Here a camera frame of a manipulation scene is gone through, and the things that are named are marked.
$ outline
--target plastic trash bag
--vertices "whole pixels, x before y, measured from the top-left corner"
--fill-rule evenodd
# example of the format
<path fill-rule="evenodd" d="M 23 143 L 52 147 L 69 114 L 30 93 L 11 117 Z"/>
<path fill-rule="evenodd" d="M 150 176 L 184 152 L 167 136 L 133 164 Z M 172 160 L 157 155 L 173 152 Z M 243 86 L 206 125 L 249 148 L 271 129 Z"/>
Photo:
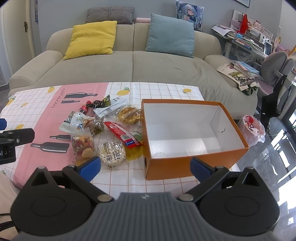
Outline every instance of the plastic trash bag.
<path fill-rule="evenodd" d="M 265 142 L 264 126 L 254 116 L 245 115 L 237 124 L 249 147 Z"/>

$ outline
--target beige sofa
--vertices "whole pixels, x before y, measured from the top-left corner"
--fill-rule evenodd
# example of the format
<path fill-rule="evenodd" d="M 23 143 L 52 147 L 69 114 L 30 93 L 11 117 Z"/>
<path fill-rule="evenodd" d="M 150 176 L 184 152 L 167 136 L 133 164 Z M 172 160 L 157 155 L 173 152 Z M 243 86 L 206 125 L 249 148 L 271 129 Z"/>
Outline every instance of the beige sofa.
<path fill-rule="evenodd" d="M 72 29 L 54 33 L 46 51 L 32 59 L 10 79 L 9 95 L 20 90 L 95 82 L 157 82 L 198 86 L 204 99 L 224 104 L 234 119 L 252 115 L 257 92 L 246 96 L 217 67 L 228 63 L 218 39 L 195 31 L 194 58 L 145 52 L 149 24 L 117 25 L 111 55 L 62 60 Z"/>

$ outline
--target picture frame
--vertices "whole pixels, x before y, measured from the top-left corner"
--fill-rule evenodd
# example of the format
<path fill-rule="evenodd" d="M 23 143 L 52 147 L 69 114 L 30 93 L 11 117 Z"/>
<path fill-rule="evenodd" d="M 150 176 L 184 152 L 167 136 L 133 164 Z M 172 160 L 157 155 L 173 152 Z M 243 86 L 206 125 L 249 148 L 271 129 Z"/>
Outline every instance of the picture frame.
<path fill-rule="evenodd" d="M 240 4 L 246 6 L 247 8 L 250 8 L 250 1 L 251 0 L 235 0 L 237 2 L 239 2 Z"/>

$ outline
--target gray houndstooth pillow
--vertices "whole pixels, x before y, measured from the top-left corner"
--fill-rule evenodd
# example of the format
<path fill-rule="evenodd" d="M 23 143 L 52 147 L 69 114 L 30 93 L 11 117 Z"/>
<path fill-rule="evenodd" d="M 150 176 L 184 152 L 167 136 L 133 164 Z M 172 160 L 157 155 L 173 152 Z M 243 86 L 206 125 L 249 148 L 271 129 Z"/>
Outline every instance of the gray houndstooth pillow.
<path fill-rule="evenodd" d="M 133 23 L 134 7 L 97 7 L 87 11 L 85 23 L 117 21 L 118 24 Z"/>

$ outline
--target blue gripper pad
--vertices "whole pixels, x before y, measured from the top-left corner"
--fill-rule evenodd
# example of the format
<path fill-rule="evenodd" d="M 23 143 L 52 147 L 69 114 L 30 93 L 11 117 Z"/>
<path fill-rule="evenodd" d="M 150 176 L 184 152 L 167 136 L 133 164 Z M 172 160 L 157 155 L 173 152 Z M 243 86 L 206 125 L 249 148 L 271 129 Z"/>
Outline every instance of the blue gripper pad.
<path fill-rule="evenodd" d="M 0 131 L 5 130 L 7 127 L 7 122 L 5 119 L 0 119 Z"/>
<path fill-rule="evenodd" d="M 101 159 L 97 156 L 77 168 L 78 174 L 90 182 L 101 170 Z"/>
<path fill-rule="evenodd" d="M 194 175 L 195 178 L 200 182 L 203 182 L 206 178 L 212 175 L 212 172 L 209 168 L 199 162 L 199 159 L 197 158 L 192 158 L 190 161 L 190 171 L 192 175 Z"/>

